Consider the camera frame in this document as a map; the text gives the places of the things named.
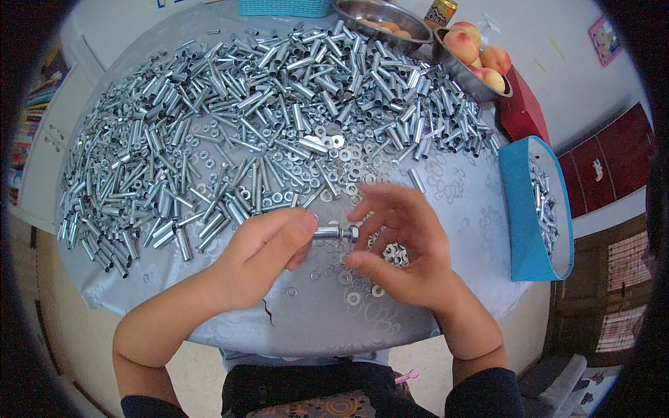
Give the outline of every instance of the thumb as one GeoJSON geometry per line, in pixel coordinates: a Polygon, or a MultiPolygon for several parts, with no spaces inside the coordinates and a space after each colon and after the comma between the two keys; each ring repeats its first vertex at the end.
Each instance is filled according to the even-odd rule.
{"type": "Polygon", "coordinates": [[[355,251],[346,256],[344,263],[355,268],[377,282],[382,288],[393,293],[408,280],[407,274],[388,264],[383,258],[367,251],[355,251]]]}
{"type": "Polygon", "coordinates": [[[279,229],[274,237],[247,262],[260,275],[276,277],[290,259],[316,232],[316,217],[307,211],[297,214],[279,229]]]}

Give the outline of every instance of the white wall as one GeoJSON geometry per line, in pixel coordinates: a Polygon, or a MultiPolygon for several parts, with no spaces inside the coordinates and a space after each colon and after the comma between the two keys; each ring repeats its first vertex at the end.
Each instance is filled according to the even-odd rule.
{"type": "Polygon", "coordinates": [[[646,212],[646,186],[596,211],[572,220],[574,238],[614,227],[646,212]]]}
{"type": "MultiPolygon", "coordinates": [[[[432,0],[393,3],[423,17],[432,0]]],[[[637,102],[650,120],[648,100],[629,55],[623,52],[606,68],[599,63],[587,30],[603,13],[592,1],[459,1],[452,22],[476,25],[483,12],[499,24],[502,33],[490,43],[508,51],[537,97],[557,154],[637,102]]]]}
{"type": "Polygon", "coordinates": [[[159,9],[156,0],[81,0],[60,29],[66,59],[69,62],[73,60],[70,43],[83,35],[93,55],[107,70],[142,33],[173,13],[200,1],[174,3],[173,0],[164,0],[165,7],[159,9]]]}

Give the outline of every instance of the gray tablecloth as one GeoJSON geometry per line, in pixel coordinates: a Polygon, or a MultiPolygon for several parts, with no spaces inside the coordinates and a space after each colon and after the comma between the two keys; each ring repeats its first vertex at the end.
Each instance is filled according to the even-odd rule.
{"type": "MultiPolygon", "coordinates": [[[[324,19],[240,17],[236,4],[231,1],[200,4],[176,13],[140,36],[115,61],[96,87],[75,127],[73,138],[81,129],[84,115],[103,91],[104,83],[129,75],[151,52],[158,49],[171,51],[190,39],[206,41],[210,45],[221,40],[229,41],[230,33],[245,35],[246,27],[257,28],[261,34],[268,34],[272,28],[279,34],[289,33],[300,20],[306,22],[307,28],[314,25],[328,27],[334,18],[333,15],[324,19]],[[205,35],[205,30],[218,28],[221,35],[205,35]]],[[[193,124],[208,122],[208,118],[202,118],[194,120],[193,124]]],[[[205,142],[201,149],[207,149],[220,163],[211,144],[205,142]]],[[[244,151],[235,154],[235,161],[239,162],[243,154],[244,151]]],[[[496,158],[488,150],[478,159],[433,150],[428,160],[415,163],[405,159],[402,167],[408,169],[413,165],[418,168],[428,189],[429,203],[450,237],[453,269],[493,317],[502,318],[516,306],[530,284],[510,280],[508,219],[496,158]]],[[[197,167],[203,173],[202,182],[206,183],[209,170],[203,161],[199,161],[197,167]]],[[[391,180],[411,184],[400,170],[388,171],[391,180]]],[[[351,208],[348,196],[344,196],[336,203],[328,204],[316,199],[309,210],[319,216],[321,223],[339,221],[345,224],[351,208]]],[[[57,208],[56,219],[60,217],[57,208]]],[[[148,227],[144,226],[142,235],[147,233],[148,227]]],[[[187,227],[193,245],[199,243],[194,231],[200,227],[197,224],[187,227]]],[[[123,316],[150,297],[212,264],[232,233],[228,228],[203,255],[196,253],[189,262],[181,260],[174,243],[160,250],[140,249],[140,259],[132,263],[126,280],[115,271],[105,274],[97,264],[89,261],[81,247],[68,251],[61,241],[59,250],[72,282],[87,305],[91,308],[103,306],[123,316]]],[[[266,296],[268,309],[273,313],[273,326],[261,303],[250,310],[227,312],[208,320],[195,329],[189,340],[224,349],[301,357],[369,352],[439,333],[431,314],[399,304],[388,295],[349,306],[346,296],[352,290],[340,284],[336,275],[328,276],[324,272],[331,259],[332,253],[327,252],[325,246],[313,245],[303,266],[294,273],[284,272],[279,276],[266,296]],[[320,272],[318,281],[311,278],[314,271],[320,272]],[[289,287],[295,288],[295,296],[286,293],[289,287]]]]}

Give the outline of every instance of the tiled floor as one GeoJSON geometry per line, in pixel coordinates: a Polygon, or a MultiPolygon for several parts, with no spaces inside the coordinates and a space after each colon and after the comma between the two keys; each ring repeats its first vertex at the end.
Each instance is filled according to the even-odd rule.
{"type": "MultiPolygon", "coordinates": [[[[120,318],[104,309],[89,310],[65,271],[52,235],[37,235],[37,280],[48,338],[62,372],[109,413],[122,417],[111,361],[114,329],[120,318]]],[[[521,372],[543,347],[550,283],[535,283],[518,307],[500,321],[510,368],[521,372]]],[[[441,416],[451,390],[452,355],[443,337],[391,350],[390,365],[406,373],[419,369],[411,392],[420,405],[441,416]]],[[[217,349],[184,342],[167,369],[190,417],[219,417],[225,371],[217,349]]]]}

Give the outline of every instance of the person's left hand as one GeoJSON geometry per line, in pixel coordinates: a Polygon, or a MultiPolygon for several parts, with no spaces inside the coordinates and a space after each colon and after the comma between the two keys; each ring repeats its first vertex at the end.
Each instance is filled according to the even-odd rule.
{"type": "Polygon", "coordinates": [[[218,260],[202,272],[220,292],[220,308],[258,305],[284,268],[295,270],[306,259],[317,227],[316,217],[303,208],[279,209],[244,222],[218,260]]]}

